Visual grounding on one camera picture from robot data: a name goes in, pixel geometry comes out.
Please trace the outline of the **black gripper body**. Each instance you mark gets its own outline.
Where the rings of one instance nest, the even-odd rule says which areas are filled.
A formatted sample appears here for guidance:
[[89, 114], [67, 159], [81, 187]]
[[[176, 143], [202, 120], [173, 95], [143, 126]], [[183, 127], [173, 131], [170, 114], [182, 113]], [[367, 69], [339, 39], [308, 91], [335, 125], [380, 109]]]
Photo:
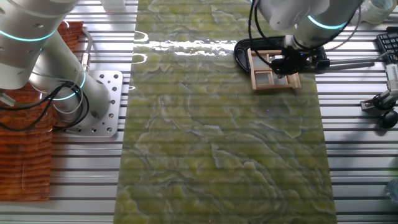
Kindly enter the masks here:
[[293, 48], [284, 48], [282, 50], [283, 70], [300, 70], [311, 66], [308, 58], [311, 56], [308, 51], [295, 50]]

